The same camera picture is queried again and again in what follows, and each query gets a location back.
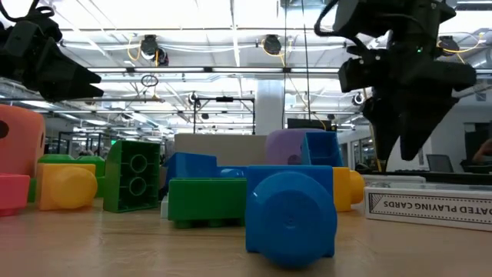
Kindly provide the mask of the black metal rig frame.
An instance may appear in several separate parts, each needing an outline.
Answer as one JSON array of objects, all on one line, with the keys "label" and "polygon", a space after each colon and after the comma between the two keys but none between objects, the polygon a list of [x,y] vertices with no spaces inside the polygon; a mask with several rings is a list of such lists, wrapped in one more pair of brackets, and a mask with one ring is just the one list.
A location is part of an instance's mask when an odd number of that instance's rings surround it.
[{"label": "black metal rig frame", "polygon": [[256,134],[256,101],[254,98],[245,97],[231,97],[231,96],[218,96],[218,97],[198,97],[193,94],[193,133],[196,133],[197,114],[198,114],[198,102],[203,102],[201,107],[204,108],[210,101],[213,102],[240,102],[251,114],[252,114],[252,134]]}]

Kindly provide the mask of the large blue stepped brick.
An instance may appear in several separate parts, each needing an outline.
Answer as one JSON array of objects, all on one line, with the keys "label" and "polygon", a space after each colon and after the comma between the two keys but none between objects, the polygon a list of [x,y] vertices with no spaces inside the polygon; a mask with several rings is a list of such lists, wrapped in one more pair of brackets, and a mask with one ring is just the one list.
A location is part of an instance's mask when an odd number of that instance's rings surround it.
[{"label": "large blue stepped brick", "polygon": [[218,166],[218,176],[220,178],[244,178],[247,166]]}]

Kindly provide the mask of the light grey plastic bin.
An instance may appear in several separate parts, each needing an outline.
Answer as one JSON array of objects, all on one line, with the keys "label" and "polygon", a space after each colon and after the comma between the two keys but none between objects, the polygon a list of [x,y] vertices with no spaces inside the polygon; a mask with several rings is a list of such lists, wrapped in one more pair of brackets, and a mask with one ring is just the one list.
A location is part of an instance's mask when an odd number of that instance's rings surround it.
[{"label": "light grey plastic bin", "polygon": [[219,165],[265,165],[266,135],[177,134],[175,151],[213,155]]}]

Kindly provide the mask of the orange foam die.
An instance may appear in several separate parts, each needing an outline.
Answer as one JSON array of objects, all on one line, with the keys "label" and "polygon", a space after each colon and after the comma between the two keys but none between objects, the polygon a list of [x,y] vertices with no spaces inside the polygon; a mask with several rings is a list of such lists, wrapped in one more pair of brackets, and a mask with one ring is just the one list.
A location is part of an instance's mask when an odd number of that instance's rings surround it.
[{"label": "orange foam die", "polygon": [[34,178],[45,147],[45,120],[37,112],[0,104],[0,173]]}]

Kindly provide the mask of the long dark green brick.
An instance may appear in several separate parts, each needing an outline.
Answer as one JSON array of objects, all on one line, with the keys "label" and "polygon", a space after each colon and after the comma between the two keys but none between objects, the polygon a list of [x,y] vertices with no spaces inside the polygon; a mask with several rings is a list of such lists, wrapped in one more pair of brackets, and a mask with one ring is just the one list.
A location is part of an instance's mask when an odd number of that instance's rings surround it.
[{"label": "long dark green brick", "polygon": [[172,179],[168,220],[178,229],[244,225],[247,180]]}]

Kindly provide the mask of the black cabinet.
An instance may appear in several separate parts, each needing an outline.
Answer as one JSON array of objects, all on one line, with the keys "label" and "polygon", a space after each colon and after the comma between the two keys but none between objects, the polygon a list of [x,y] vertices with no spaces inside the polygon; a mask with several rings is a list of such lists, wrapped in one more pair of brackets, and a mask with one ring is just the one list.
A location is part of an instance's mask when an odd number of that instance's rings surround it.
[{"label": "black cabinet", "polygon": [[492,139],[492,122],[490,123],[474,123],[473,131],[465,132],[465,152],[466,158],[461,162],[461,166],[465,172],[475,174],[492,174],[492,157],[487,157],[485,163],[473,163],[472,158],[480,146]]}]

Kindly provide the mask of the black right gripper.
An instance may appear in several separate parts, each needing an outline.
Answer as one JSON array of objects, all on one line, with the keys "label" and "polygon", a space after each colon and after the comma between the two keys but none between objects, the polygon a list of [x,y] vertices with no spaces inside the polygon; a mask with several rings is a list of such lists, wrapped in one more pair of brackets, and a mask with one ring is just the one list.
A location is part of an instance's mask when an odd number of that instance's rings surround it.
[{"label": "black right gripper", "polygon": [[[371,123],[377,158],[387,161],[399,137],[401,158],[415,158],[433,130],[459,102],[453,90],[471,87],[477,80],[470,65],[438,61],[438,22],[379,22],[378,30],[388,31],[387,51],[382,60],[381,80],[374,86],[362,109]],[[428,100],[409,98],[400,113],[393,98],[426,95]]]}]

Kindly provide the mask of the dark blue hollow brick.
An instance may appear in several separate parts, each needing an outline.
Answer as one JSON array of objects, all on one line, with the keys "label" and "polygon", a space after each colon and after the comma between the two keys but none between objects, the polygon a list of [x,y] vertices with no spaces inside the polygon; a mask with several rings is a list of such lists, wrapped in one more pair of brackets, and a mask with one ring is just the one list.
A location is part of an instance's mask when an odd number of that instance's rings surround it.
[{"label": "dark blue hollow brick", "polygon": [[164,194],[168,192],[169,182],[174,178],[218,177],[217,158],[213,155],[176,152],[164,163],[164,167],[167,169]]}]

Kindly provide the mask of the dark green two-hole brick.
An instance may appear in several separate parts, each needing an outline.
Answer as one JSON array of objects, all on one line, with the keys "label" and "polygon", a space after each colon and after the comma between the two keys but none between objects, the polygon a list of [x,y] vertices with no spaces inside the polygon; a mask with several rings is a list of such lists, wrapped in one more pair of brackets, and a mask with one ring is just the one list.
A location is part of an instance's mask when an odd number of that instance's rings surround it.
[{"label": "dark green two-hole brick", "polygon": [[105,162],[103,209],[132,212],[158,206],[159,144],[118,140]]}]

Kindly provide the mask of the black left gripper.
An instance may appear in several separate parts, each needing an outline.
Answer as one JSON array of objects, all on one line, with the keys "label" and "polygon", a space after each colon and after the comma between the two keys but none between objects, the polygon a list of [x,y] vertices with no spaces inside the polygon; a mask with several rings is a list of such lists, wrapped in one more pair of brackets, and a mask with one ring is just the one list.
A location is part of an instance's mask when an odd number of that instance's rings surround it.
[{"label": "black left gripper", "polygon": [[61,38],[58,24],[50,18],[24,19],[8,28],[0,22],[0,77],[38,89],[36,65],[45,48],[45,79],[63,83],[41,85],[38,91],[43,99],[102,97],[104,92],[90,85],[99,83],[101,77],[64,55],[56,44]]}]

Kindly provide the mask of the black background monitor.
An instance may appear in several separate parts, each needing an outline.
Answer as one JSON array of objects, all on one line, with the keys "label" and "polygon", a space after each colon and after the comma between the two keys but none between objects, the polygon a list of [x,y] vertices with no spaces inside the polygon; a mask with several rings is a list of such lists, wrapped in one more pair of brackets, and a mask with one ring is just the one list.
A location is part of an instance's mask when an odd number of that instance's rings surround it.
[{"label": "black background monitor", "polygon": [[288,128],[315,128],[315,129],[327,130],[331,127],[331,121],[289,118],[287,126]]}]

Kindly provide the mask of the green two-stud brick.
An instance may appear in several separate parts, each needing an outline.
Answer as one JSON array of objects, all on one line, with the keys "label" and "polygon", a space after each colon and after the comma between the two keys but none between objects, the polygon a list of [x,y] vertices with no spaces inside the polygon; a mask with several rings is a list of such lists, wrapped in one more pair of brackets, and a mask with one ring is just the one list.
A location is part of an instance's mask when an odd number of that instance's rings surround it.
[{"label": "green two-stud brick", "polygon": [[105,160],[100,156],[79,156],[73,158],[70,155],[63,154],[45,154],[38,162],[40,163],[71,163],[71,164],[93,164],[95,165],[95,177],[98,183],[98,189],[95,198],[103,197],[103,186],[105,184]]}]

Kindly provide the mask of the white playing cards box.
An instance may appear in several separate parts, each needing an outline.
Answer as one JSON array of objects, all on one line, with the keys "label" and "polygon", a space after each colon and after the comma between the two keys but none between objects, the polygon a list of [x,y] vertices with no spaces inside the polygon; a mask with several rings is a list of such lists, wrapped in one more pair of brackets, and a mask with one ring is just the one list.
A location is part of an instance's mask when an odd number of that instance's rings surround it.
[{"label": "white playing cards box", "polygon": [[379,182],[364,205],[368,219],[492,232],[492,186]]}]

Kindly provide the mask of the yellow single-stud brick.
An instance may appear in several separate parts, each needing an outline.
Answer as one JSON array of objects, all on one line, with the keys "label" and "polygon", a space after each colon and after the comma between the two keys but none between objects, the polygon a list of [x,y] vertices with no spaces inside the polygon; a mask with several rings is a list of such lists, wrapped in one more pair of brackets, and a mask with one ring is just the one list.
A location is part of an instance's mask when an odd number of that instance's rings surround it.
[{"label": "yellow single-stud brick", "polygon": [[333,197],[337,212],[349,212],[352,205],[363,202],[365,181],[347,167],[333,167]]},{"label": "yellow single-stud brick", "polygon": [[84,209],[98,190],[93,164],[38,163],[35,204],[41,211]]}]

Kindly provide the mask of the purple foam die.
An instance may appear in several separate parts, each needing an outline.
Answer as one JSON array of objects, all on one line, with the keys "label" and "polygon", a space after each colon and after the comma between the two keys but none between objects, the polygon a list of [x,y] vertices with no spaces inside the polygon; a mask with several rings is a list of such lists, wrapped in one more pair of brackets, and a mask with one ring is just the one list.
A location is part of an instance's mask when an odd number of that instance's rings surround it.
[{"label": "purple foam die", "polygon": [[322,132],[315,128],[287,128],[273,131],[265,141],[267,165],[300,165],[301,145],[308,132]]}]

